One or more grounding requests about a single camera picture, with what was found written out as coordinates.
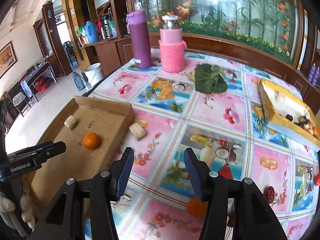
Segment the open box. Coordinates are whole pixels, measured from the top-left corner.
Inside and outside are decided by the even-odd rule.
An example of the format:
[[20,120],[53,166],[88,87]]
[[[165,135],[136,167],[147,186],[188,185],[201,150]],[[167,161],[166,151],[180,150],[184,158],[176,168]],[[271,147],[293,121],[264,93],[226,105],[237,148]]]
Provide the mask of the open box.
[[[316,152],[320,150],[319,136],[317,136],[317,138],[314,137],[294,123],[298,121],[297,117],[299,115],[304,115],[305,112],[308,112],[312,125],[316,127],[318,131],[320,130],[320,124],[309,106],[294,96],[289,90],[266,79],[260,80],[259,93],[266,126],[268,128],[286,135]],[[281,103],[278,103],[276,100],[278,93],[284,96]],[[293,117],[292,122],[286,118],[287,114]]]
[[[78,119],[73,130],[64,125],[68,116]],[[108,169],[119,145],[134,120],[132,106],[127,103],[88,97],[75,97],[55,117],[38,141],[63,141],[66,151],[42,164],[42,168],[24,178],[31,184],[36,204],[43,209],[68,178],[77,181],[91,179],[98,172]],[[88,150],[82,137],[95,132],[100,146]]]

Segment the glass mural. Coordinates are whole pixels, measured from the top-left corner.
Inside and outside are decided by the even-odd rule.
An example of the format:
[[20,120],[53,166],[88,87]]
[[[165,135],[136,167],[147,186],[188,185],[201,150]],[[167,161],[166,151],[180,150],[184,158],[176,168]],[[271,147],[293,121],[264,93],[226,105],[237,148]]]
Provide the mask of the glass mural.
[[150,32],[161,17],[178,15],[185,33],[237,41],[291,64],[295,37],[294,0],[133,0],[146,9]]

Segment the framed painting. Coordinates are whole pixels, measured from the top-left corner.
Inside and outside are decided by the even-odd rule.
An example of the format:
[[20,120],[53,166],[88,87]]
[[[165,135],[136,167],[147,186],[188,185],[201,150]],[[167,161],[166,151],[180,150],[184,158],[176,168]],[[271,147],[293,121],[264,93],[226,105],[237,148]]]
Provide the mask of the framed painting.
[[12,41],[0,50],[0,78],[17,62]]

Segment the pink knitted bottle sleeve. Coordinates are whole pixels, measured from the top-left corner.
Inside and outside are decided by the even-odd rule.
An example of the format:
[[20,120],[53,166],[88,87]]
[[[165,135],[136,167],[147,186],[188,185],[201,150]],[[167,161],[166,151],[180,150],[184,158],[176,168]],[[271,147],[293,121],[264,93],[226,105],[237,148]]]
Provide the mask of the pink knitted bottle sleeve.
[[184,49],[187,48],[185,41],[172,44],[162,44],[159,40],[161,66],[166,72],[179,72],[184,69]]

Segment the glove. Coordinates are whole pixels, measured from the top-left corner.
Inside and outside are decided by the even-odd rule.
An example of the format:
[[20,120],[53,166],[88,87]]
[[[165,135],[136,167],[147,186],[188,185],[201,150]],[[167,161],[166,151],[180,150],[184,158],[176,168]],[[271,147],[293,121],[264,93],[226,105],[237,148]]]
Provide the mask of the glove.
[[[22,210],[22,220],[26,223],[28,223],[28,226],[31,229],[34,229],[36,227],[36,221],[35,221],[35,215],[32,210],[32,200],[30,197],[30,187],[27,183],[23,182],[23,195],[20,199],[20,206]],[[13,212],[16,209],[14,203],[6,198],[2,192],[0,192],[0,215],[2,216],[4,222],[7,224],[7,226],[18,229],[14,225],[14,221],[11,218],[10,212]]]

